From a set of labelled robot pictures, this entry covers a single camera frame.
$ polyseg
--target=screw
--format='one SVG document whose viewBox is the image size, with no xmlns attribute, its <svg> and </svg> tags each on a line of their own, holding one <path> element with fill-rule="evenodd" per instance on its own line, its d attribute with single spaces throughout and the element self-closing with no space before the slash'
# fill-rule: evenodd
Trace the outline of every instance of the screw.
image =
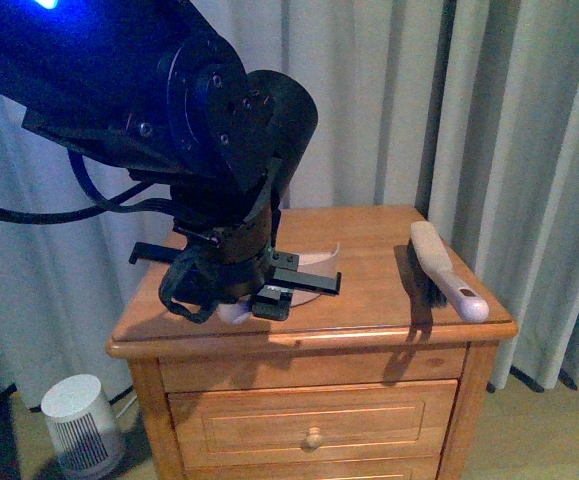
<svg viewBox="0 0 579 480">
<path fill-rule="evenodd" d="M 138 125 L 138 132 L 140 132 L 141 137 L 149 138 L 153 135 L 153 127 L 150 123 L 143 122 Z"/>
</svg>

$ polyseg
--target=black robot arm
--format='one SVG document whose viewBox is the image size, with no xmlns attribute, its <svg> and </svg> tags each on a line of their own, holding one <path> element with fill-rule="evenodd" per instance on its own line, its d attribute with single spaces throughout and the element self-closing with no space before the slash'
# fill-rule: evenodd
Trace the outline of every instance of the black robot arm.
<svg viewBox="0 0 579 480">
<path fill-rule="evenodd" d="M 89 214 L 173 217 L 183 252 L 137 244 L 132 255 L 171 264 L 159 292 L 169 310 L 202 322 L 252 296 L 255 314 L 280 320 L 293 288 L 337 294 L 339 276 L 299 274 L 297 257 L 275 250 L 279 202 L 317 124 L 301 85 L 247 74 L 188 0 L 39 3 L 0 0 L 0 93 L 27 107 L 24 128 L 69 149 Z M 141 189 L 169 185 L 171 199 L 105 199 L 82 155 L 127 169 Z M 32 218 L 11 213 L 0 220 Z"/>
</svg>

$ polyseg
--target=wooden nightstand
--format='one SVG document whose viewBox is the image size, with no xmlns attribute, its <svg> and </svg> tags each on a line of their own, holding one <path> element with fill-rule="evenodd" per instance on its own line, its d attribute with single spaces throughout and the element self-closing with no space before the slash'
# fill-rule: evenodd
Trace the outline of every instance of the wooden nightstand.
<svg viewBox="0 0 579 480">
<path fill-rule="evenodd" d="M 459 479 L 511 315 L 479 325 L 429 309 L 407 249 L 409 206 L 289 210 L 278 247 L 336 242 L 339 297 L 286 322 L 194 325 L 157 298 L 153 265 L 107 345 L 134 379 L 162 480 Z"/>
</svg>

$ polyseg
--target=space heater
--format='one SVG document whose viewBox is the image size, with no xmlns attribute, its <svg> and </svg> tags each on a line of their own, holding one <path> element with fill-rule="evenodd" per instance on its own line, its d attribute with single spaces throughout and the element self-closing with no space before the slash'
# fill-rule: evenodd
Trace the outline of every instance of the space heater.
<svg viewBox="0 0 579 480">
<path fill-rule="evenodd" d="M 62 380 L 45 394 L 40 409 L 67 479 L 98 480 L 122 459 L 124 440 L 95 376 Z"/>
</svg>

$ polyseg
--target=curtain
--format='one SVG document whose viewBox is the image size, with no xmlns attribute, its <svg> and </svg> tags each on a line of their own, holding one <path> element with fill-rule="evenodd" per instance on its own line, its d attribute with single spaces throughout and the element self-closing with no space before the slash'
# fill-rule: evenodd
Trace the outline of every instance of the curtain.
<svg viewBox="0 0 579 480">
<path fill-rule="evenodd" d="M 275 69 L 314 97 L 319 125 L 285 207 L 414 204 L 522 325 L 492 382 L 515 365 L 545 387 L 579 383 L 579 2 L 194 2 L 247 71 Z M 0 97 L 0 206 L 88 201 L 63 149 L 22 131 Z M 123 171 L 93 164 L 107 194 Z M 144 272 L 134 241 L 158 215 L 65 226 L 0 223 L 0 385 L 28 406 L 56 381 L 129 386 L 104 342 Z"/>
<path fill-rule="evenodd" d="M 458 2 L 455 25 L 430 220 L 521 325 L 492 383 L 579 384 L 579 2 Z"/>
<path fill-rule="evenodd" d="M 66 150 L 20 128 L 24 109 L 0 96 L 0 206 L 28 212 L 89 206 Z M 107 194 L 125 172 L 90 162 Z M 161 242 L 168 221 L 114 215 L 52 226 L 0 222 L 0 391 L 15 383 L 28 407 L 76 373 L 98 376 L 112 398 L 131 385 L 125 362 L 104 344 L 145 266 L 127 259 L 133 242 Z"/>
</svg>

